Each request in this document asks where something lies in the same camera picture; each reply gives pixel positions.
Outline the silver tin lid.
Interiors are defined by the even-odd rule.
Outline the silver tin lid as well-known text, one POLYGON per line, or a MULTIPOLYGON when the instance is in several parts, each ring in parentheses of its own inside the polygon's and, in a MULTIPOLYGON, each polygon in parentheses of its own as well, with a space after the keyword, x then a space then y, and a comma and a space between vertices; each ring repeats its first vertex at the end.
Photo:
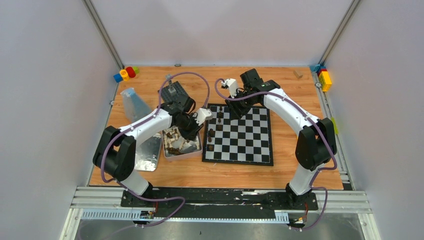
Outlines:
POLYGON ((135 151, 134 169, 142 172, 156 170, 162 150, 162 135, 156 133, 137 146, 135 151))

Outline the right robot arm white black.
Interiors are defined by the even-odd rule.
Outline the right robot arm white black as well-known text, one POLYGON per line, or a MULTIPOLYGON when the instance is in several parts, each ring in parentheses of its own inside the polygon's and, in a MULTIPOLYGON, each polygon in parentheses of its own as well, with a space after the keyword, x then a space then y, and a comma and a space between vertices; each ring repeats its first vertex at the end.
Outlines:
POLYGON ((260 104, 276 113, 296 134, 294 155, 298 167, 294 177, 286 186, 286 204, 298 209, 313 189, 313 183, 320 171, 326 170, 328 162, 337 168, 337 153, 334 124, 329 118, 319 118, 292 100, 274 80, 264 81, 257 70, 252 68, 240 75, 243 83, 239 87, 236 79, 217 81, 222 89, 229 92, 225 103, 230 117, 240 119, 251 107, 260 104))

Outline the folding chess board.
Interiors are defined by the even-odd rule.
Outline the folding chess board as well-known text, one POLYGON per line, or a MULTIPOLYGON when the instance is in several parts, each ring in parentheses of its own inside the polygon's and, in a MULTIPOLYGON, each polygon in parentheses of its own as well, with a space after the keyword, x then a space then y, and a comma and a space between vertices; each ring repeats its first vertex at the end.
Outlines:
POLYGON ((263 106, 254 106, 241 119, 230 120, 230 109, 226 104, 209 103, 213 118, 205 123, 202 161, 207 163, 241 164, 255 166, 274 165, 271 116, 263 106), (218 120, 217 113, 223 112, 218 120), (222 125, 222 131, 216 130, 222 125), (209 129, 215 131, 212 142, 208 142, 209 129), (214 145, 209 151, 208 145, 214 145))

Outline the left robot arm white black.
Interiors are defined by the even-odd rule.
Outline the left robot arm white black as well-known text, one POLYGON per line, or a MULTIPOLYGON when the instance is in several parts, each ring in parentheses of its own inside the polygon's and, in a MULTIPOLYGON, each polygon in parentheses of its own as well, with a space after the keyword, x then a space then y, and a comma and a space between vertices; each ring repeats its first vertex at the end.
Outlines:
POLYGON ((191 112, 195 101, 181 96, 176 101, 164 102, 142 119, 129 125, 104 129, 93 156, 93 164, 101 174, 109 174, 113 180, 134 193, 140 206, 153 201, 152 185, 135 170, 136 149, 155 134, 170 127, 177 127, 185 140, 194 141, 199 131, 213 114, 205 107, 191 112))

